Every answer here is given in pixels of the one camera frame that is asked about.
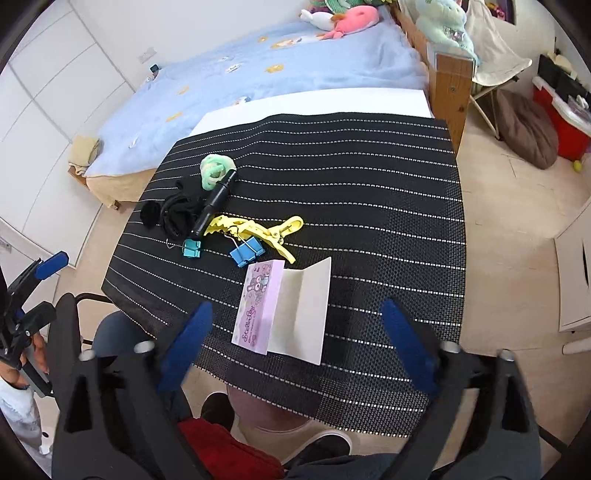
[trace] blue bedsheet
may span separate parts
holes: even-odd
[[[103,151],[86,176],[157,168],[203,115],[243,97],[352,87],[423,89],[427,76],[418,53],[387,8],[380,9],[378,25],[338,40],[320,41],[320,30],[299,21],[162,69],[100,129]],[[229,72],[233,65],[238,67]]]

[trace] wall outlet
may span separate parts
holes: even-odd
[[[154,47],[150,47],[148,50],[146,50],[144,53],[142,53],[138,57],[138,60],[139,60],[140,63],[146,63],[154,55],[156,55],[156,51],[154,50]]]

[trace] red storage box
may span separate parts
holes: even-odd
[[[580,160],[591,144],[591,124],[576,115],[542,78],[534,77],[534,102],[544,107],[558,132],[558,155]]]

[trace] brown bean bag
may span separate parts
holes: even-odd
[[[544,108],[507,90],[498,90],[494,98],[499,132],[509,148],[542,170],[554,165],[558,133]]]

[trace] black striped tablecloth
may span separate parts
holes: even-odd
[[[222,235],[198,260],[147,230],[139,210],[199,175],[210,153],[229,155],[240,181],[224,212],[276,225],[301,216],[286,238],[305,268],[332,257],[322,364],[231,344],[246,269]],[[465,288],[462,192],[444,123],[407,116],[277,115],[176,143],[132,214],[104,292],[153,336],[213,303],[213,331],[196,364],[230,385],[329,425],[380,434],[412,432],[426,404],[406,378],[381,325],[394,294],[441,339],[458,341]],[[271,249],[262,260],[280,258]]]

